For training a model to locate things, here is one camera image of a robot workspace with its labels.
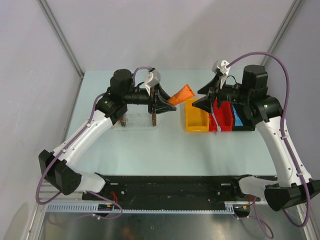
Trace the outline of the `brown wooden block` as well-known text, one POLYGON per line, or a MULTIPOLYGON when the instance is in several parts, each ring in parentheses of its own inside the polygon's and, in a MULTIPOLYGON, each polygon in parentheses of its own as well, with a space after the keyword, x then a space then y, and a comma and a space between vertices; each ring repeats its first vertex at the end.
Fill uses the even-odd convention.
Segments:
POLYGON ((151 114, 151 122, 153 127, 157 126, 157 115, 155 113, 151 114))

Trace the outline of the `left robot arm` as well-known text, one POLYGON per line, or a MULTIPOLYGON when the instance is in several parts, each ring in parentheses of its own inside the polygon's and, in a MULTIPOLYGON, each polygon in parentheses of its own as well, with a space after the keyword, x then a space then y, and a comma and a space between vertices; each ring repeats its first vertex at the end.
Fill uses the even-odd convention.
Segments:
POLYGON ((74 168, 86 150, 124 116, 128 105, 146 105, 151 115, 176 111, 168 102, 170 96, 161 87, 161 74, 155 68, 149 68, 143 88, 135 84, 136 74, 128 69, 116 70, 106 92, 94 100, 86 122, 53 151, 44 149, 39 154, 43 178, 61 194, 91 191, 100 200, 110 196, 111 188, 100 174, 76 172, 74 168))

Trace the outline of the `brown block with hole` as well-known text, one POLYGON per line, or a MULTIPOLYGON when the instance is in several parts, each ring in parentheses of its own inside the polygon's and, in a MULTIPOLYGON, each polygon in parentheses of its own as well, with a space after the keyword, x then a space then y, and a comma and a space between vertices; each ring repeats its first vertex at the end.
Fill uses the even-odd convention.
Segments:
POLYGON ((120 125, 124 128, 127 125, 127 117, 126 114, 124 114, 123 116, 121 116, 121 118, 119 119, 120 125))

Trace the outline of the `blue toothpaste tube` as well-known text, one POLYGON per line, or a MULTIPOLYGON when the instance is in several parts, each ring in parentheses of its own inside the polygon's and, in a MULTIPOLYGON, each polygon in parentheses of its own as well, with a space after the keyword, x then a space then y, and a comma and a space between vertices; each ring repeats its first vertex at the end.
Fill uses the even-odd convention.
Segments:
POLYGON ((234 105, 232 105, 232 112, 233 112, 233 116, 234 116, 234 126, 235 127, 243 127, 244 124, 243 124, 241 118, 239 117, 238 112, 237 112, 234 105))

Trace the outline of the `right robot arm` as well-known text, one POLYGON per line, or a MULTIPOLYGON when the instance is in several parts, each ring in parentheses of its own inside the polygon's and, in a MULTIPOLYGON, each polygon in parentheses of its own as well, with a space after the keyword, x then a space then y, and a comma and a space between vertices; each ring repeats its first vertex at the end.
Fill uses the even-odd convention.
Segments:
POLYGON ((214 66, 214 78, 198 90, 202 98, 192 103, 211 114, 214 103, 241 105, 242 115, 262 136, 276 170, 277 179, 266 180, 246 174, 234 179, 231 196, 242 201, 248 195, 265 199, 274 211, 282 211, 300 204, 308 204, 319 194, 320 182, 306 170, 293 145, 279 100, 268 95, 268 73, 260 65, 247 65, 242 82, 226 84, 229 70, 226 62, 214 66))

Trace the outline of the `clear plastic tray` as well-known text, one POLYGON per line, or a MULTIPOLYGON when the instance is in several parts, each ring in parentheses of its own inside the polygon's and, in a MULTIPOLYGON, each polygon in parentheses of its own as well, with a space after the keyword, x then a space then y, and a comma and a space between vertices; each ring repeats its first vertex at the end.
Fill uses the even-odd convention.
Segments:
POLYGON ((156 115, 157 126, 152 126, 152 114, 139 112, 126 112, 126 127, 122 127, 120 120, 111 128, 113 131, 151 131, 160 125, 160 119, 156 115))

